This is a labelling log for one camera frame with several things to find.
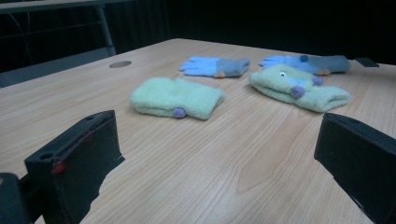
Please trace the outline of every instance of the fuzzy green fabric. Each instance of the fuzzy green fabric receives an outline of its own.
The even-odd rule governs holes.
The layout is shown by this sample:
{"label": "fuzzy green fabric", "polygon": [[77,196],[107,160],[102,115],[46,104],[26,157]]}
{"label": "fuzzy green fabric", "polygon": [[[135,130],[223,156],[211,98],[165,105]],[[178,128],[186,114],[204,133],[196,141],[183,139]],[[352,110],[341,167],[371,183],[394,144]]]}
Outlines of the fuzzy green fabric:
{"label": "fuzzy green fabric", "polygon": [[249,82],[264,95],[316,112],[326,112],[350,101],[349,92],[332,86],[321,87],[318,78],[280,63],[250,74]]}
{"label": "fuzzy green fabric", "polygon": [[131,94],[130,102],[142,114],[178,117],[182,108],[186,116],[209,119],[213,109],[224,101],[222,90],[177,77],[152,77]]}

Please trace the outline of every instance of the wooden table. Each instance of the wooden table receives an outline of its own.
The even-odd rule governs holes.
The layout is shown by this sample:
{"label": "wooden table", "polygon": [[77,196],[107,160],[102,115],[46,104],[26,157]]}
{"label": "wooden table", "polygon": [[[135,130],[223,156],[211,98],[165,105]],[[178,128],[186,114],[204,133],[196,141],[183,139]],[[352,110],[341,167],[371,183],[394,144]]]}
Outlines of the wooden table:
{"label": "wooden table", "polygon": [[[0,89],[0,172],[90,114],[114,109],[126,161],[105,179],[82,223],[371,223],[316,160],[322,114],[268,98],[248,83],[269,49],[172,39]],[[191,55],[248,57],[240,78],[186,77]],[[128,66],[111,68],[113,63]],[[396,66],[365,68],[324,85],[353,95],[332,113],[396,137]],[[150,77],[184,77],[226,92],[207,121],[141,115],[133,90]]]}

